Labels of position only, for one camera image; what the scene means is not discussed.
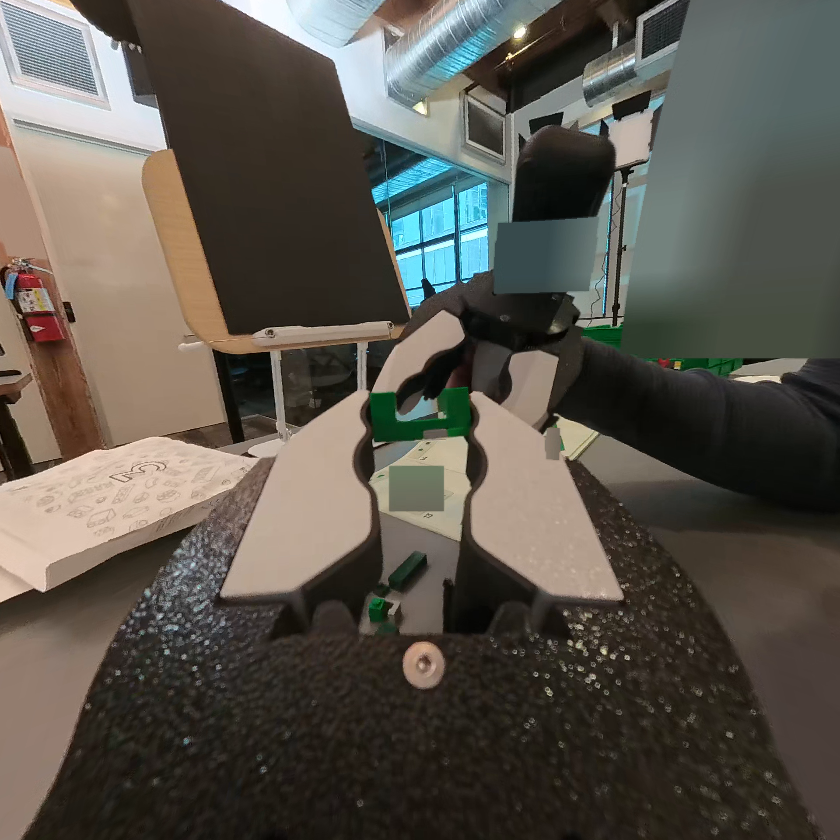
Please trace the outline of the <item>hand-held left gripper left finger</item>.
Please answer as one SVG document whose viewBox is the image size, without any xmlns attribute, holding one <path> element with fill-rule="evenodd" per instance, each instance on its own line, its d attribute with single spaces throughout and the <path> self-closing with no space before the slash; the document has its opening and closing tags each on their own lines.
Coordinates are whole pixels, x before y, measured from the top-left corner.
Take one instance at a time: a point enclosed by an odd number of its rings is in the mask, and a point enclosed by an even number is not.
<svg viewBox="0 0 840 840">
<path fill-rule="evenodd" d="M 280 603 L 308 626 L 323 603 L 362 618 L 383 572 L 370 392 L 356 391 L 281 446 L 219 592 Z"/>
</svg>

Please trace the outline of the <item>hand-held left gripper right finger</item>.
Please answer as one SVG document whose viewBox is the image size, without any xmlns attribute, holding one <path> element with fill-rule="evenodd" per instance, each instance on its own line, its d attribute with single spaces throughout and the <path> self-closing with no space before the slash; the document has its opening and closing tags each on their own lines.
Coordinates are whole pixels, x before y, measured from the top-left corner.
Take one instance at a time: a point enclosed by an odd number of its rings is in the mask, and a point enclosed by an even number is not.
<svg viewBox="0 0 840 840">
<path fill-rule="evenodd" d="M 470 401 L 454 633 L 484 633 L 508 603 L 524 605 L 534 629 L 561 607 L 621 603 L 565 458 L 548 458 L 541 433 L 489 397 Z"/>
</svg>

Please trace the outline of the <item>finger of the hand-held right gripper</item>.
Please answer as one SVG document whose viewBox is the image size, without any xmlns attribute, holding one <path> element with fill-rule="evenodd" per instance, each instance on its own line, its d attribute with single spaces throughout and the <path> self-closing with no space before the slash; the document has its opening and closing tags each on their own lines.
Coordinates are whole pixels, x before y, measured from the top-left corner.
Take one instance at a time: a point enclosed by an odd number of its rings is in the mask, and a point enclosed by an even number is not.
<svg viewBox="0 0 840 840">
<path fill-rule="evenodd" d="M 540 350 L 512 352 L 487 341 L 476 343 L 471 389 L 542 432 L 550 419 L 550 396 L 558 359 Z"/>
<path fill-rule="evenodd" d="M 395 394 L 395 418 L 405 420 L 446 387 L 469 387 L 469 342 L 456 315 L 440 311 L 402 340 L 382 368 L 382 390 Z"/>
</svg>

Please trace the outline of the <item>green brick assembly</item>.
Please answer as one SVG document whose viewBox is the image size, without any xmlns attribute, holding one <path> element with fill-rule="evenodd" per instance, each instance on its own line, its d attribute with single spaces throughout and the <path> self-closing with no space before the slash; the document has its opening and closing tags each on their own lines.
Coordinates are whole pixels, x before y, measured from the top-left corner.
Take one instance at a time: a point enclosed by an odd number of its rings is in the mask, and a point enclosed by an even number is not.
<svg viewBox="0 0 840 840">
<path fill-rule="evenodd" d="M 465 437 L 472 423 L 469 389 L 466 387 L 441 391 L 437 398 L 437 416 L 399 419 L 396 394 L 393 392 L 371 393 L 369 406 L 374 440 L 378 443 Z"/>
</svg>

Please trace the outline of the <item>grey desk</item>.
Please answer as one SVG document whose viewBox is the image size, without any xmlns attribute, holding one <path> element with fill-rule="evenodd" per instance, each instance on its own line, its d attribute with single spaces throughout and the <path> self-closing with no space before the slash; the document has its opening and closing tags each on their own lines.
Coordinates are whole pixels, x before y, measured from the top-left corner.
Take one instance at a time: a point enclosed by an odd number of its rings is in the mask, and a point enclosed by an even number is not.
<svg viewBox="0 0 840 840">
<path fill-rule="evenodd" d="M 838 838 L 838 516 L 764 506 L 608 437 L 581 462 L 699 586 L 749 672 L 793 782 L 826 838 Z M 184 536 L 2 604 L 2 838 L 25 834 L 114 634 Z"/>
</svg>

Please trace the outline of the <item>wooden office desk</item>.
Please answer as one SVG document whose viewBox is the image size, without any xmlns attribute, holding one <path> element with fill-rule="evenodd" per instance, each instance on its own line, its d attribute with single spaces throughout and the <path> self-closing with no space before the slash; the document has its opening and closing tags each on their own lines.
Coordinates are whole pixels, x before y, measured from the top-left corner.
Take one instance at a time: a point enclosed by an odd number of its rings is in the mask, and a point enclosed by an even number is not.
<svg viewBox="0 0 840 840">
<path fill-rule="evenodd" d="M 1 371 L 1 461 L 6 481 L 19 480 L 35 473 L 27 445 L 10 409 L 20 400 L 30 382 L 31 374 Z"/>
</svg>

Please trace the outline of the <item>green plastic bin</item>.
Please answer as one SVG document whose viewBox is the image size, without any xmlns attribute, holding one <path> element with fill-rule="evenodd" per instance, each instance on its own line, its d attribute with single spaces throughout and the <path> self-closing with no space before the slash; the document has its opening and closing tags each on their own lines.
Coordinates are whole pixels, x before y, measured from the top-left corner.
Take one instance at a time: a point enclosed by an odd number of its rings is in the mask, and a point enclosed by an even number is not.
<svg viewBox="0 0 840 840">
<path fill-rule="evenodd" d="M 611 346 L 616 350 L 620 350 L 622 346 L 623 324 L 609 325 L 600 324 L 586 327 L 583 329 L 583 335 L 593 341 L 603 343 Z M 646 359 L 651 363 L 656 363 L 657 358 Z M 744 366 L 743 359 L 681 359 L 684 360 L 681 371 L 689 370 L 704 370 L 718 376 L 726 376 L 741 369 Z"/>
</svg>

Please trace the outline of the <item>white tabletop stand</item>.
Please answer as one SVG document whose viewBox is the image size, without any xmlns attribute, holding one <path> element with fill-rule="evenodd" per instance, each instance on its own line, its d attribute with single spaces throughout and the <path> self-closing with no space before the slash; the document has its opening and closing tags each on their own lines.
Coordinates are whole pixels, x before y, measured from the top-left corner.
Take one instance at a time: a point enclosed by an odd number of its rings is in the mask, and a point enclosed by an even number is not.
<svg viewBox="0 0 840 840">
<path fill-rule="evenodd" d="M 332 327 L 284 327 L 268 328 L 251 337 L 257 351 L 269 351 L 272 382 L 276 403 L 276 425 L 278 438 L 263 444 L 252 444 L 248 454 L 257 458 L 271 458 L 288 441 L 284 392 L 281 380 L 281 352 L 309 348 L 321 348 L 339 344 L 356 344 L 357 388 L 367 388 L 366 354 L 370 342 L 393 340 L 399 337 L 403 326 L 392 322 L 363 322 Z"/>
</svg>

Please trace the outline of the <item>gridded window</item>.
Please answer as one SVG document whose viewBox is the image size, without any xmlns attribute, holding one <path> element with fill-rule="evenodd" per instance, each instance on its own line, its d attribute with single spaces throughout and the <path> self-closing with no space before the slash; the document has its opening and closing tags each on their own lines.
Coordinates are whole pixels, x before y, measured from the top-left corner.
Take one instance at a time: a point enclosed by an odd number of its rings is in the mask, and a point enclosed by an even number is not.
<svg viewBox="0 0 840 840">
<path fill-rule="evenodd" d="M 452 187 L 436 204 L 392 223 L 397 267 L 410 308 L 424 289 L 443 291 L 488 271 L 490 263 L 488 184 Z"/>
</svg>

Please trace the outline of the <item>instruction booklet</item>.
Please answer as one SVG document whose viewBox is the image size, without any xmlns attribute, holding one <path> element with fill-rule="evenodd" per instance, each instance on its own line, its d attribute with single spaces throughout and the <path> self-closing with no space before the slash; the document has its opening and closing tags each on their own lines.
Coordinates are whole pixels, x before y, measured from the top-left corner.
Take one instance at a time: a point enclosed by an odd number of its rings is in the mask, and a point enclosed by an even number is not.
<svg viewBox="0 0 840 840">
<path fill-rule="evenodd" d="M 434 466 L 444 470 L 442 511 L 397 511 L 390 509 L 390 465 L 376 470 L 371 478 L 381 513 L 410 522 L 455 541 L 460 540 L 465 499 L 469 492 L 466 476 L 467 442 L 462 437 L 417 442 L 394 463 L 396 466 Z"/>
</svg>

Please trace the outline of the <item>long dark green brick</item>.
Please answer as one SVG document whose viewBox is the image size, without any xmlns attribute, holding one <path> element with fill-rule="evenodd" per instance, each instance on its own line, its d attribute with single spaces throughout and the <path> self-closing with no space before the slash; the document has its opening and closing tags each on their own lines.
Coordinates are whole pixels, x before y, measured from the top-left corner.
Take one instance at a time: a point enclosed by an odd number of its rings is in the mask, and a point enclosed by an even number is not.
<svg viewBox="0 0 840 840">
<path fill-rule="evenodd" d="M 404 592 L 427 570 L 427 554 L 414 551 L 388 577 L 387 584 L 395 592 Z"/>
</svg>

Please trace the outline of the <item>white printed paper bag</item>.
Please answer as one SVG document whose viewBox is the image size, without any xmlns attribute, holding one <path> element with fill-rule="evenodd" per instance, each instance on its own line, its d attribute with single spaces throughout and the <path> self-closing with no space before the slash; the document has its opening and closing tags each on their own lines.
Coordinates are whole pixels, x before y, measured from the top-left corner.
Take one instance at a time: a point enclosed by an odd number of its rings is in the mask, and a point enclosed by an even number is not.
<svg viewBox="0 0 840 840">
<path fill-rule="evenodd" d="M 204 520 L 254 458 L 148 437 L 1 487 L 1 601 Z"/>
</svg>

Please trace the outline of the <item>black foam board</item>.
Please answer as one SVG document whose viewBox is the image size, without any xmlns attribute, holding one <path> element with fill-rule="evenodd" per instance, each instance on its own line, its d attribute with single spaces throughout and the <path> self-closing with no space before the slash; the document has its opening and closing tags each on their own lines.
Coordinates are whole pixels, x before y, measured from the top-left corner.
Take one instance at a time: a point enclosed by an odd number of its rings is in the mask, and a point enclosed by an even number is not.
<svg viewBox="0 0 840 840">
<path fill-rule="evenodd" d="M 331 60 L 225 2 L 128 2 L 227 331 L 409 317 Z"/>
</svg>

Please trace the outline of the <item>red fire extinguisher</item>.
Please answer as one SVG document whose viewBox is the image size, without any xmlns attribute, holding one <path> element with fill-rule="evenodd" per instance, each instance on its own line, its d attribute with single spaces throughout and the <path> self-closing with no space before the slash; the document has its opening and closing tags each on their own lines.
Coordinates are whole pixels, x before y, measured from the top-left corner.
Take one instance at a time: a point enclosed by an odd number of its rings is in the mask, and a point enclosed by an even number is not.
<svg viewBox="0 0 840 840">
<path fill-rule="evenodd" d="M 5 298 L 17 314 L 30 343 L 63 343 L 70 335 L 47 288 L 46 281 L 26 260 L 17 259 L 2 269 Z"/>
</svg>

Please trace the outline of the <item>black round disc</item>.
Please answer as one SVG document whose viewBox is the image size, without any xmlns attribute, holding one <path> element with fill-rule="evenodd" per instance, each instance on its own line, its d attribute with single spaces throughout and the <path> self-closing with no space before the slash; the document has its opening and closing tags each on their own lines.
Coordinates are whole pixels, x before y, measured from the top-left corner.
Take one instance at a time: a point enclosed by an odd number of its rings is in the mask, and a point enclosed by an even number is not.
<svg viewBox="0 0 840 840">
<path fill-rule="evenodd" d="M 141 47 L 128 1 L 70 1 L 70 4 L 111 40 Z"/>
</svg>

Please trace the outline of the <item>white wall vent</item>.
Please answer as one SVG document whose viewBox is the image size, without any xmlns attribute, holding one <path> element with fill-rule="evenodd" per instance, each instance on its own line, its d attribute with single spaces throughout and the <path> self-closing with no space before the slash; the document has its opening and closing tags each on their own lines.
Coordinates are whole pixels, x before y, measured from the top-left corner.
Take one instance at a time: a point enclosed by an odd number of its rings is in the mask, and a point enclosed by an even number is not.
<svg viewBox="0 0 840 840">
<path fill-rule="evenodd" d="M 1 2 L 1 48 L 19 88 L 110 110 L 90 27 L 32 2 Z"/>
<path fill-rule="evenodd" d="M 471 154 L 477 154 L 499 165 L 508 162 L 506 116 L 470 91 L 460 94 L 461 145 Z"/>
</svg>

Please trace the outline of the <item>small air duct with vent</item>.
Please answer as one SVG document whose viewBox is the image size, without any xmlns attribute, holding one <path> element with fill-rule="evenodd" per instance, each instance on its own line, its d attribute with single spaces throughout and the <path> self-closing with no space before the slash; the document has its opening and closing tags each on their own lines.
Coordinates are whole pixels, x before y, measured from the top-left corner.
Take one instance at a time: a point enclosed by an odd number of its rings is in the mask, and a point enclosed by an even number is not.
<svg viewBox="0 0 840 840">
<path fill-rule="evenodd" d="M 641 14 L 631 40 L 590 61 L 582 76 L 583 98 L 588 107 L 613 101 L 637 83 L 671 71 L 689 1 L 665 1 Z"/>
</svg>

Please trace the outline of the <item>wooden support post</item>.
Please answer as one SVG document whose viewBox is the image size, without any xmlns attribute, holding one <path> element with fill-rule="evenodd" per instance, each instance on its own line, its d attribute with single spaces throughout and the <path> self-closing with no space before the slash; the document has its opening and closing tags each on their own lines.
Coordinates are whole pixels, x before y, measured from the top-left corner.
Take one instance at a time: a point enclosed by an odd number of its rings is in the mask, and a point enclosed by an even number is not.
<svg viewBox="0 0 840 840">
<path fill-rule="evenodd" d="M 88 378 L 70 328 L 67 310 L 47 259 L 23 258 L 56 306 L 56 320 L 63 340 L 35 341 L 29 338 L 22 321 L 29 369 L 34 376 L 41 401 L 56 439 L 61 457 L 70 460 L 106 447 L 102 427 L 94 406 Z"/>
</svg>

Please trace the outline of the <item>spiral metal air duct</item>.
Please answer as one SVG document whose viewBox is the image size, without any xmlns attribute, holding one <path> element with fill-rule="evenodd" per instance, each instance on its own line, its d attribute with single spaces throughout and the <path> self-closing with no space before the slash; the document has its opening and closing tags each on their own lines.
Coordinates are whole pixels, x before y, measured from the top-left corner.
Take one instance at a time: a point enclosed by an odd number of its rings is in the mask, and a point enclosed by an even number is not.
<svg viewBox="0 0 840 840">
<path fill-rule="evenodd" d="M 557 1 L 441 1 L 384 53 L 386 95 L 407 108 L 508 40 Z"/>
<path fill-rule="evenodd" d="M 309 35 L 332 47 L 348 45 L 384 1 L 288 1 L 290 14 Z"/>
</svg>

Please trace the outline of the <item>small black wall box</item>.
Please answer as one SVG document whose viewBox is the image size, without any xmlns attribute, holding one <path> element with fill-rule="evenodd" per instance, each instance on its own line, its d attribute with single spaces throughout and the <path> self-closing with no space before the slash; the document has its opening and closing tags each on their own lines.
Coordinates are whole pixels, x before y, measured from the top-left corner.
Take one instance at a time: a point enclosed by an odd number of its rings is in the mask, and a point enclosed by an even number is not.
<svg viewBox="0 0 840 840">
<path fill-rule="evenodd" d="M 144 106 L 158 109 L 158 101 L 142 49 L 124 41 L 120 43 L 120 48 L 126 66 L 133 100 Z"/>
</svg>

